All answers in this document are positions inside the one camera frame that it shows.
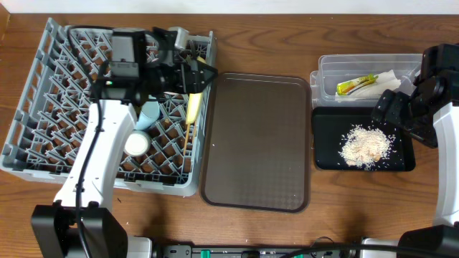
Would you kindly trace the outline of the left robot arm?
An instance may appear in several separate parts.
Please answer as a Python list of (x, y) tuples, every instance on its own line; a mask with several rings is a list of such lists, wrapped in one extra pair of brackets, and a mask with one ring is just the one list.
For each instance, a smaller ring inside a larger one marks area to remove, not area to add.
[(215, 67), (176, 53), (191, 45), (181, 27), (112, 29), (112, 55), (90, 80), (87, 127), (70, 174), (50, 205), (38, 205), (32, 229), (44, 257), (160, 257), (145, 236), (130, 236), (112, 215), (113, 189), (136, 108), (165, 92), (204, 92)]

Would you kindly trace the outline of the rice food waste pile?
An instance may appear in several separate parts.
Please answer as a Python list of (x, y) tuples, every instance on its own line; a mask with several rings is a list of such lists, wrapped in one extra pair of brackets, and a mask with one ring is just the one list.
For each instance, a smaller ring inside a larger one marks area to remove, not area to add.
[(338, 154), (346, 165), (369, 170), (378, 162), (389, 158), (394, 152), (394, 134), (386, 134), (372, 126), (352, 125), (350, 131), (341, 136)]

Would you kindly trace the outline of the yellow round plate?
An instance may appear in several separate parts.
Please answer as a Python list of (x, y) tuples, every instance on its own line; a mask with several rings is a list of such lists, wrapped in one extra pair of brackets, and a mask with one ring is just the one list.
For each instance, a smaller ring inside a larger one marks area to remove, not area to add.
[(202, 104), (203, 92), (200, 93), (190, 93), (189, 101), (186, 111), (186, 124), (191, 125), (195, 123), (201, 104)]

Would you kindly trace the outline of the light blue bowl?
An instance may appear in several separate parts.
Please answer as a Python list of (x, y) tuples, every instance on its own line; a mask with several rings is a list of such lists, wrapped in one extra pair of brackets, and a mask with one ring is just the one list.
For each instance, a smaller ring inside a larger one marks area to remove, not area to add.
[(148, 100), (142, 105), (141, 111), (138, 116), (137, 123), (134, 127), (135, 130), (147, 131), (160, 117), (160, 105), (158, 99), (151, 95)]

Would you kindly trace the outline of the white paper cup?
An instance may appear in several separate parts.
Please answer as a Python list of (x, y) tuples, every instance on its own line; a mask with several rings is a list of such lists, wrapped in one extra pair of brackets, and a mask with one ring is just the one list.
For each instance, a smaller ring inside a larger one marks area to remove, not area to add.
[(134, 130), (126, 141), (124, 152), (133, 157), (146, 154), (151, 146), (151, 138), (148, 133), (141, 130)]

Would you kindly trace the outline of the wooden chopstick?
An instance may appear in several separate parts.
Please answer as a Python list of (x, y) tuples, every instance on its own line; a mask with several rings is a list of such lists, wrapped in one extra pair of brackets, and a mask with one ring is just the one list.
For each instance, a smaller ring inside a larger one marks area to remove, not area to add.
[(185, 133), (185, 140), (184, 140), (184, 148), (183, 148), (183, 156), (186, 155), (187, 145), (189, 142), (189, 132), (190, 132), (191, 124), (186, 124), (186, 133)]

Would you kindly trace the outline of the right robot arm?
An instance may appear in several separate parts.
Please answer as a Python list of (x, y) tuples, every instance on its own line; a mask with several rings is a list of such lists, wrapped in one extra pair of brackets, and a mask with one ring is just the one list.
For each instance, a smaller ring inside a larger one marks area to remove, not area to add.
[(458, 45), (439, 44), (422, 54), (415, 89), (385, 90), (372, 110), (387, 122), (438, 151), (438, 194), (432, 226), (404, 233), (396, 257), (458, 256)]

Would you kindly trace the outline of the white napkin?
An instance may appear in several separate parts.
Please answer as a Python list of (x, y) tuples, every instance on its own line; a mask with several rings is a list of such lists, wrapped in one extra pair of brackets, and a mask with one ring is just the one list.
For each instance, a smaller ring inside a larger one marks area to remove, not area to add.
[(375, 82), (359, 86), (356, 90), (349, 93), (350, 97), (377, 97), (385, 90), (396, 90), (401, 85), (401, 80), (397, 79), (394, 70), (382, 72), (375, 75)]

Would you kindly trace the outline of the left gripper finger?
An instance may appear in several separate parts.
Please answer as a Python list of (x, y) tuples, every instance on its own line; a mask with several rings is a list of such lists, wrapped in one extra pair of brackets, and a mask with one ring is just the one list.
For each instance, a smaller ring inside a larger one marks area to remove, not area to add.
[(199, 61), (197, 59), (197, 50), (195, 47), (195, 43), (193, 40), (188, 41), (189, 45), (189, 53), (185, 58), (184, 67), (185, 70), (198, 70), (199, 69)]
[(186, 94), (201, 93), (218, 76), (218, 69), (207, 64), (181, 65), (182, 88)]

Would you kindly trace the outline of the green snack wrapper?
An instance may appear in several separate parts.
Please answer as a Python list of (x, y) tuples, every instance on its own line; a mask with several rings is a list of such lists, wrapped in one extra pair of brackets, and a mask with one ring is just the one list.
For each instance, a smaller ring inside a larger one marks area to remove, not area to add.
[(378, 75), (369, 74), (364, 77), (341, 82), (336, 86), (336, 93), (338, 95), (349, 95), (352, 90), (358, 90), (360, 87), (375, 83), (378, 77)]

